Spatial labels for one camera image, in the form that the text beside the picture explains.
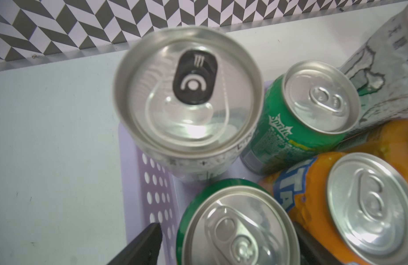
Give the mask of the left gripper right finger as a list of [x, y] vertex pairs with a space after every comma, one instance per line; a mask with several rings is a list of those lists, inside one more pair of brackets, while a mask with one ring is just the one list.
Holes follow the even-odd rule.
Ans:
[[293, 222], [305, 265], [337, 265], [338, 260], [301, 224]]

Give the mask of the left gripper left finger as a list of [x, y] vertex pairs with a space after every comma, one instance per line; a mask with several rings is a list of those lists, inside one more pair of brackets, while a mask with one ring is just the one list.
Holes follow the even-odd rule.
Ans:
[[108, 265], [156, 265], [162, 239], [161, 224], [151, 223]]

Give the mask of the orange Fanta can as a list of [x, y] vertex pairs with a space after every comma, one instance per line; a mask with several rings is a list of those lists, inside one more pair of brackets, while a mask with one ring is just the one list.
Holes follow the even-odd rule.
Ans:
[[408, 118], [391, 120], [353, 136], [334, 148], [340, 152], [364, 152], [393, 166], [408, 183]]
[[363, 152], [327, 152], [260, 185], [345, 265], [408, 265], [408, 182]]

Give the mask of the green Sprite can front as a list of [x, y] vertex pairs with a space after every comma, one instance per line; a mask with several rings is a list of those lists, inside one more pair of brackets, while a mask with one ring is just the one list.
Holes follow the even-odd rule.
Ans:
[[260, 185], [225, 179], [185, 209], [176, 236], [179, 265], [299, 265], [300, 245], [283, 207]]

